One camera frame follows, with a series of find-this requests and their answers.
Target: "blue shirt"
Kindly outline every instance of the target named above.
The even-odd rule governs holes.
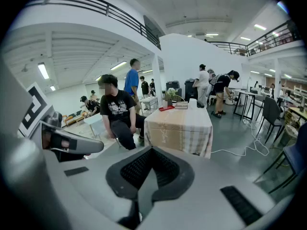
[[[139,86],[139,75],[138,72],[135,69],[131,69],[128,71],[126,75],[126,81],[125,81],[125,91],[129,93],[129,95],[134,95],[132,91],[132,86],[136,87],[136,90],[138,90]]]

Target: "red object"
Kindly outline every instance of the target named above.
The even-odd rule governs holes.
[[[166,111],[166,110],[170,110],[170,109],[174,109],[175,107],[173,105],[169,105],[166,109],[164,109],[163,107],[160,107],[159,110],[161,112]]]

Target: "black shorts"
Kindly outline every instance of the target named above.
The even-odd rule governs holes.
[[[214,93],[224,93],[224,85],[222,82],[217,82],[215,85],[214,85],[214,88],[213,88],[213,92]]]

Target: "shoe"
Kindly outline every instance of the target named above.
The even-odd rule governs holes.
[[[213,116],[215,116],[217,118],[221,118],[222,117],[219,113],[213,113]]]

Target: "black pants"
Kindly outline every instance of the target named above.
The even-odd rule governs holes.
[[[144,120],[146,117],[136,114],[135,126],[140,128],[140,136],[144,137]],[[118,138],[121,145],[128,150],[135,149],[133,135],[130,131],[130,117],[124,117],[115,121],[111,121],[111,130],[113,134]]]

